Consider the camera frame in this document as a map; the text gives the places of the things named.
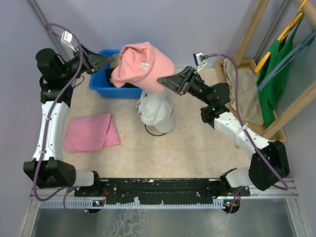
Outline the black wire hat stand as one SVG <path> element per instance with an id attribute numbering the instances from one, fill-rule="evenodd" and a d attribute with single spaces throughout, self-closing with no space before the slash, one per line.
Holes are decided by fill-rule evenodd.
<path id="1" fill-rule="evenodd" d="M 162 133 L 158 131 L 154 126 L 147 126 L 146 124 L 144 125 L 145 131 L 154 137 L 161 137 L 164 136 L 166 133 Z"/>

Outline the pink baseball cap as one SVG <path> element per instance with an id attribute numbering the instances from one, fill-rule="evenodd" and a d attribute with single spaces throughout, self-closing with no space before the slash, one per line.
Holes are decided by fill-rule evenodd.
<path id="1" fill-rule="evenodd" d="M 121 88 L 126 83 L 151 93 L 160 93 L 161 77 L 174 74 L 174 63 L 149 42 L 127 44 L 118 55 L 118 65 L 111 74 L 111 83 Z"/>

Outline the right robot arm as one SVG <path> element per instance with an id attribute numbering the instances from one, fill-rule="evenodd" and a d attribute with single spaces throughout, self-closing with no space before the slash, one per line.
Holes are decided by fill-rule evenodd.
<path id="1" fill-rule="evenodd" d="M 189 93 L 206 103 L 200 110 L 202 121 L 231 138 L 250 158 L 248 168 L 232 169 L 221 176 L 220 188 L 224 194 L 230 196 L 238 187 L 251 185 L 265 191 L 289 175 L 284 144 L 261 137 L 226 107 L 230 100 L 227 83 L 208 86 L 191 66 L 175 75 L 161 77 L 158 82 L 180 96 Z"/>

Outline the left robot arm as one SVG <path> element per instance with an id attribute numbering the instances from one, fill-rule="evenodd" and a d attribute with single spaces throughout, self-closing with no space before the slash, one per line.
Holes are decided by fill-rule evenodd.
<path id="1" fill-rule="evenodd" d="M 81 171 L 63 161 L 63 130 L 71 106 L 73 83 L 81 74 L 94 74 L 110 65 L 114 58 L 78 46 L 74 57 L 65 61 L 51 48 L 36 54 L 40 77 L 41 129 L 32 161 L 23 165 L 24 173 L 35 188 L 85 187 L 99 195 L 103 184 L 93 171 Z"/>

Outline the white baseball cap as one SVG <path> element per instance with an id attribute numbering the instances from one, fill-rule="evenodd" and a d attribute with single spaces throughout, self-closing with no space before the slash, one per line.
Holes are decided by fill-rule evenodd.
<path id="1" fill-rule="evenodd" d="M 163 134 L 175 127 L 176 118 L 166 90 L 160 93 L 143 90 L 136 102 L 136 108 L 144 125 L 154 126 Z"/>

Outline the blue plastic bin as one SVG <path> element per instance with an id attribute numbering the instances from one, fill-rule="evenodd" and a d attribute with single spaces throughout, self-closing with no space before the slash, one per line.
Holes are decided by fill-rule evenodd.
<path id="1" fill-rule="evenodd" d="M 111 75 L 111 69 L 110 64 L 108 64 L 94 73 L 90 78 L 90 89 L 98 92 L 103 98 L 139 99 L 142 89 L 137 87 L 116 88 L 110 83 L 109 76 Z"/>

